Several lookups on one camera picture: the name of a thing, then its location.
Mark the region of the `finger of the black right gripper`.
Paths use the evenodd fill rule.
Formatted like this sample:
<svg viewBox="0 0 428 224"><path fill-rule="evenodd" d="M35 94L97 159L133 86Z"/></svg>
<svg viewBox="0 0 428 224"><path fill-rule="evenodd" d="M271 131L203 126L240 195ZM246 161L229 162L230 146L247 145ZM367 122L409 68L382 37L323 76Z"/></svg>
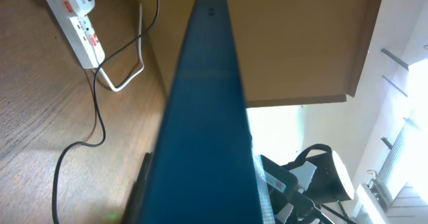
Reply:
<svg viewBox="0 0 428 224"><path fill-rule="evenodd" d="M146 152L143 158L143 162L134 182L127 204L122 216L122 224L135 224L138 223L138 216L142 207L142 201L144 197L144 188L146 185L146 176L150 166L152 158L151 152Z"/></svg>

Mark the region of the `blue Galaxy smartphone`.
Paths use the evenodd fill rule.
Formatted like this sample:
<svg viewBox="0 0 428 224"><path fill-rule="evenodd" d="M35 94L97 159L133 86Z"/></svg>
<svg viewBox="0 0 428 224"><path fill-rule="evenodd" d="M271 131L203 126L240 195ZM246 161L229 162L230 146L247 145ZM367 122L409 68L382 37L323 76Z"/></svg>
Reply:
<svg viewBox="0 0 428 224"><path fill-rule="evenodd" d="M195 0L137 222L262 221L227 0Z"/></svg>

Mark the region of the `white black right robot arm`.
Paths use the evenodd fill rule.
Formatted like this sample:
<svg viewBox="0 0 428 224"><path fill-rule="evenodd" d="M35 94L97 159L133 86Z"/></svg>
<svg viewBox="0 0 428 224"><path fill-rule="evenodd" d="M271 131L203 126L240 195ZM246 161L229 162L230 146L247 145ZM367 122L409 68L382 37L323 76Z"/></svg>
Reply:
<svg viewBox="0 0 428 224"><path fill-rule="evenodd" d="M124 223L327 223L354 189L325 144L280 165L248 141L164 143L145 154Z"/></svg>

